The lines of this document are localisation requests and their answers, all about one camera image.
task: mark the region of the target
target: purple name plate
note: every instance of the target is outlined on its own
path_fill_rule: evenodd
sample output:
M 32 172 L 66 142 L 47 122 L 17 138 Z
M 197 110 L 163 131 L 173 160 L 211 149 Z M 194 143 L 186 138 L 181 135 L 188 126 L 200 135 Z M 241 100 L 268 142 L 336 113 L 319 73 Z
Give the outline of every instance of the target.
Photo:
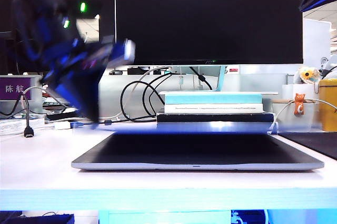
M 31 86 L 30 77 L 0 77 L 0 100 L 16 100 L 17 96 Z M 31 99 L 31 92 L 25 94 Z

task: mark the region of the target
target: laptop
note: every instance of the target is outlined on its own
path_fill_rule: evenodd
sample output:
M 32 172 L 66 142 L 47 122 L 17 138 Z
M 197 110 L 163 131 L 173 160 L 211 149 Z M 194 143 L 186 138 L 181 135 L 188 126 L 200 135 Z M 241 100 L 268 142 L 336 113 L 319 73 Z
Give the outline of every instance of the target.
M 267 134 L 114 133 L 76 158 L 85 170 L 312 170 L 324 163 Z

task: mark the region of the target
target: desk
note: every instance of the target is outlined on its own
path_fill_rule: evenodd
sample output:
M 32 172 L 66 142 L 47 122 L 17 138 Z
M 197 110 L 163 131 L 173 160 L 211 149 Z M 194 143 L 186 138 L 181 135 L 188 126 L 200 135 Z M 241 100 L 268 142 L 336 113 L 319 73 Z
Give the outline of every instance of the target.
M 72 160 L 111 130 L 44 129 L 33 138 L 1 138 L 0 209 L 337 208 L 337 161 L 280 136 L 276 138 L 322 160 L 325 167 L 308 172 L 101 172 L 71 167 Z

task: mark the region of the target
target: toy figurine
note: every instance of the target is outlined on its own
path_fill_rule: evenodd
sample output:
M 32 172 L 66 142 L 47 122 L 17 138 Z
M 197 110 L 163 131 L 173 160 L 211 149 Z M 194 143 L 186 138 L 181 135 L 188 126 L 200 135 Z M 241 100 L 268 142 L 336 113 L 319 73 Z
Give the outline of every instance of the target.
M 295 111 L 294 111 L 295 115 L 304 115 L 304 106 L 303 106 L 304 96 L 305 96 L 305 94 L 296 93 L 296 96 L 295 96 Z

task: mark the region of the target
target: mouse pad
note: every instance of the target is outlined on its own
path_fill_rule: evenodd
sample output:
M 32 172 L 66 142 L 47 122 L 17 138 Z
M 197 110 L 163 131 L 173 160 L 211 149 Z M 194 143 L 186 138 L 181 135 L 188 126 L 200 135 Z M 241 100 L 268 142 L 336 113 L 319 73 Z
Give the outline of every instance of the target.
M 280 133 L 279 135 L 337 160 L 337 132 Z

